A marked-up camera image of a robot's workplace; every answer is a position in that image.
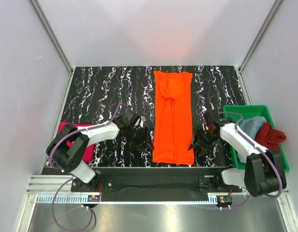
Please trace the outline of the orange t shirt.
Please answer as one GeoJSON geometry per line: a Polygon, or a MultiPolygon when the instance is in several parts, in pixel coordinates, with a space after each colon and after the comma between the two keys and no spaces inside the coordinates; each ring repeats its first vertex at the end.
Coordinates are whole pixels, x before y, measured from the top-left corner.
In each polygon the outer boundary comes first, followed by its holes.
{"type": "Polygon", "coordinates": [[[189,72],[154,72],[155,131],[153,161],[192,165],[194,152],[189,72]]]}

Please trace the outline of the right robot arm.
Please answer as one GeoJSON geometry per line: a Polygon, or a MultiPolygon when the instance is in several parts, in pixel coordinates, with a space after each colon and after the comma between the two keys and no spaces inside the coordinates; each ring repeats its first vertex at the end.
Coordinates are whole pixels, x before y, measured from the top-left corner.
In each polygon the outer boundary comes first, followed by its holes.
{"type": "Polygon", "coordinates": [[[239,123],[222,112],[204,113],[205,129],[197,128],[189,149],[205,155],[213,151],[214,143],[221,139],[233,147],[245,160],[245,169],[228,168],[214,179],[218,191],[230,186],[246,189],[253,197],[266,195],[277,198],[286,188],[283,156],[278,150],[270,150],[248,136],[239,123]]]}

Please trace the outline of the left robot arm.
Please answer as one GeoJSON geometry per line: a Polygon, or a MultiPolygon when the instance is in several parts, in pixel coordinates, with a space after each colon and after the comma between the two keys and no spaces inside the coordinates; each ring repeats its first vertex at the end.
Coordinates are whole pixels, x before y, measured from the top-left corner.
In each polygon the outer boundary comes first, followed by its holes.
{"type": "Polygon", "coordinates": [[[89,146],[117,137],[128,140],[133,150],[154,150],[144,118],[127,110],[124,115],[112,117],[98,125],[77,127],[72,123],[66,124],[52,140],[46,154],[50,164],[71,174],[75,183],[81,184],[82,188],[94,191],[101,187],[101,174],[89,167],[83,161],[83,156],[89,146]]]}

